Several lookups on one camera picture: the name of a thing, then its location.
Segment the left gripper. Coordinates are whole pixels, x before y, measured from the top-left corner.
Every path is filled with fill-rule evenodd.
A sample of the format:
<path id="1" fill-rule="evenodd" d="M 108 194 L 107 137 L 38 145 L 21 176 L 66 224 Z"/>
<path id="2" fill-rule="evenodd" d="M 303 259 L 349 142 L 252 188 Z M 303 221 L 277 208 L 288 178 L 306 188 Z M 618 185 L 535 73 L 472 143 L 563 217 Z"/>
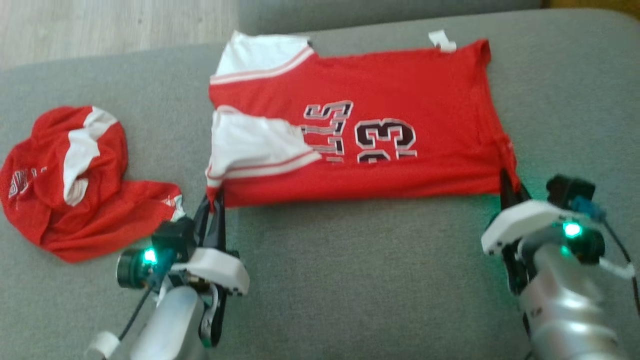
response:
<path id="1" fill-rule="evenodd" d="M 208 228 L 211 209 L 211 224 L 209 228 L 209 247 L 203 248 Z M 250 276 L 243 262 L 227 252 L 226 242 L 226 205 L 225 192 L 220 189 L 215 195 L 212 205 L 208 196 L 204 196 L 199 203 L 193 217 L 194 239 L 197 241 L 192 257 L 185 263 L 186 271 L 203 280 L 230 290 L 239 296 L 246 296 L 250 288 Z"/>

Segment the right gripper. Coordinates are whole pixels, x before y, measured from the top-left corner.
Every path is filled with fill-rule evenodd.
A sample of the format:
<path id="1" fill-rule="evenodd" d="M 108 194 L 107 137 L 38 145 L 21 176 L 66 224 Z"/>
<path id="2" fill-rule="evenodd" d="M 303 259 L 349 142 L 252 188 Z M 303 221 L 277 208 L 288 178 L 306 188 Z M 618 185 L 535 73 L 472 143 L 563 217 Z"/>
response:
<path id="1" fill-rule="evenodd" d="M 497 256 L 504 246 L 518 239 L 560 221 L 576 218 L 574 211 L 541 200 L 531 200 L 532 196 L 523 182 L 516 190 L 505 168 L 500 171 L 499 189 L 501 212 L 481 235 L 485 255 Z"/>

